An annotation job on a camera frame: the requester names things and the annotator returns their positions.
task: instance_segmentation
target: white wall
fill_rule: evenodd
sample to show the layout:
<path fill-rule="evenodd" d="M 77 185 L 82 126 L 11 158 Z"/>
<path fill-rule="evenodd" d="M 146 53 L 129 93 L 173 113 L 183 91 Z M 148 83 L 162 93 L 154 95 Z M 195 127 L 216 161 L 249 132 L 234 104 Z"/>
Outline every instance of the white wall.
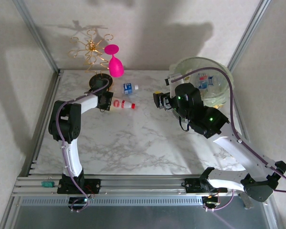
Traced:
<path fill-rule="evenodd" d="M 34 133 L 52 70 L 12 1 L 0 0 L 0 221 Z"/>
<path fill-rule="evenodd" d="M 286 162 L 286 0 L 270 3 L 233 76 L 250 140 Z M 286 194 L 275 199 L 286 227 Z"/>
<path fill-rule="evenodd" d="M 127 69 L 168 70 L 188 56 L 227 65 L 260 0 L 24 1 L 59 68 L 86 69 L 69 38 L 107 27 Z"/>

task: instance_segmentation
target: pink wine glass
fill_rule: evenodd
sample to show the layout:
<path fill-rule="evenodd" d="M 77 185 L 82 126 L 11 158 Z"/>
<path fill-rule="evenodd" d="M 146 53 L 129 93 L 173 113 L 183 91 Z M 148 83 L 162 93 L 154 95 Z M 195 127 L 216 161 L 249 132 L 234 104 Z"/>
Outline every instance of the pink wine glass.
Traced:
<path fill-rule="evenodd" d="M 119 50 L 116 44 L 110 44 L 105 47 L 105 53 L 112 55 L 112 59 L 109 61 L 109 71 L 112 77 L 121 77 L 124 74 L 124 67 L 122 62 L 114 56 Z"/>

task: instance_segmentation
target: red bottle label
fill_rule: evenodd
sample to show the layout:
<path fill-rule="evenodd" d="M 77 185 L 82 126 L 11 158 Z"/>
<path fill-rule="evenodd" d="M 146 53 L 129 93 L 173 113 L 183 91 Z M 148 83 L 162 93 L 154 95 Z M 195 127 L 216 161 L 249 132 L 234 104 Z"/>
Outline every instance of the red bottle label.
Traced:
<path fill-rule="evenodd" d="M 119 107 L 119 101 L 118 101 L 118 100 L 114 100 L 113 106 L 114 106 L 114 107 Z"/>

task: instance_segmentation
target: clear plastic bowl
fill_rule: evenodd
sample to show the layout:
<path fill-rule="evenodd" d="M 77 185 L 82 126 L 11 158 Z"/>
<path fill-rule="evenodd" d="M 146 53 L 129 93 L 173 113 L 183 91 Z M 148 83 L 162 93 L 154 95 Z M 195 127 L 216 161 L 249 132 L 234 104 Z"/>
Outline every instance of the clear plastic bowl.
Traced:
<path fill-rule="evenodd" d="M 222 64 L 203 57 L 190 57 L 180 60 L 177 64 L 169 67 L 170 74 L 181 73 L 182 75 L 204 67 L 220 68 L 231 80 L 233 87 L 233 77 L 230 71 Z M 200 90 L 201 99 L 206 106 L 220 107 L 230 95 L 229 85 L 224 75 L 215 70 L 205 70 L 194 73 L 184 79 L 185 83 L 192 83 Z"/>

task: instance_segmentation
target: white marble table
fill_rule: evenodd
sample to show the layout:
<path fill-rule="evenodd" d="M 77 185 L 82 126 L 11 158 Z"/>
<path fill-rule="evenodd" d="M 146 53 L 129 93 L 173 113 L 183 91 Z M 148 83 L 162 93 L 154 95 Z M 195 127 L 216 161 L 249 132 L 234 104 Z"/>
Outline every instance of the white marble table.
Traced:
<path fill-rule="evenodd" d="M 114 79 L 114 86 L 137 83 L 140 90 L 123 97 L 136 103 L 136 108 L 103 113 L 92 109 L 83 114 L 78 150 L 85 174 L 200 174 L 206 167 L 243 169 L 225 150 L 193 130 L 185 133 L 171 113 L 156 108 L 152 94 L 169 91 L 164 82 L 167 75 L 168 71 L 126 71 Z M 65 71 L 55 100 L 82 95 L 89 89 L 91 76 L 80 70 Z M 228 117 L 229 105 L 222 108 Z M 62 170 L 61 149 L 46 130 L 30 174 L 60 174 Z"/>

